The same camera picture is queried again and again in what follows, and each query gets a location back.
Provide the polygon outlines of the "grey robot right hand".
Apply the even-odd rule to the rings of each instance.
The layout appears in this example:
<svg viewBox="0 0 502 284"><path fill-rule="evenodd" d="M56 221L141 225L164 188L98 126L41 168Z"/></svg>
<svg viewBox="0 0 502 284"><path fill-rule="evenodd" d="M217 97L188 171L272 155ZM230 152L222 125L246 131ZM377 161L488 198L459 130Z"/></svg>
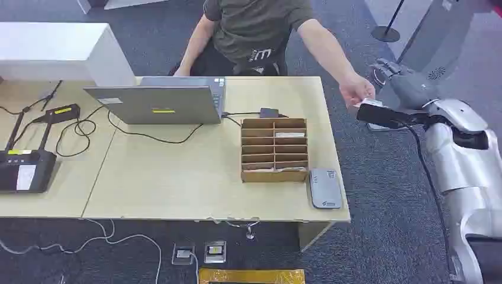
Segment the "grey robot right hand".
<svg viewBox="0 0 502 284"><path fill-rule="evenodd" d="M404 109L422 110L440 99L439 90L422 73L387 59L377 59L372 70L384 80L383 91L392 92Z"/></svg>

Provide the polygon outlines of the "person's left hand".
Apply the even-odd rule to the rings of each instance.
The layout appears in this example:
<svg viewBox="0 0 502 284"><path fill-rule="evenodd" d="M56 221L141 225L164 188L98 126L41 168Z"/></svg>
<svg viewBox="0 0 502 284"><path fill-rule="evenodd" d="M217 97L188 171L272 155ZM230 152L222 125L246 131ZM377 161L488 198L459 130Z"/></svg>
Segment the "person's left hand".
<svg viewBox="0 0 502 284"><path fill-rule="evenodd" d="M373 84L355 72L345 74L337 82L347 108L355 107L364 99L375 99Z"/></svg>

